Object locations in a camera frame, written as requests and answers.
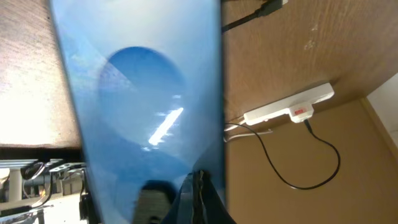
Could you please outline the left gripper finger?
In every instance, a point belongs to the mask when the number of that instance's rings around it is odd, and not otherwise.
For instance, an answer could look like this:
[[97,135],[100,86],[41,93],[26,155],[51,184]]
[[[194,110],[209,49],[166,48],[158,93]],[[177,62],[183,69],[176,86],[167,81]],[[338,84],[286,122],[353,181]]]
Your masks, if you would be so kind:
[[210,175],[196,170],[186,176],[162,223],[235,224],[224,207]]

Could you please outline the blue Samsung Galaxy smartphone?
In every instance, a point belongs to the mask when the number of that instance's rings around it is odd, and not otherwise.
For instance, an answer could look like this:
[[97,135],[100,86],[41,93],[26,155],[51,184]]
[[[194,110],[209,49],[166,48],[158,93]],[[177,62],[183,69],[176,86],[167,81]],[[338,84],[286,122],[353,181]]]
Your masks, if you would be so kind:
[[146,182],[197,169],[224,198],[221,3],[49,6],[102,221],[131,223]]

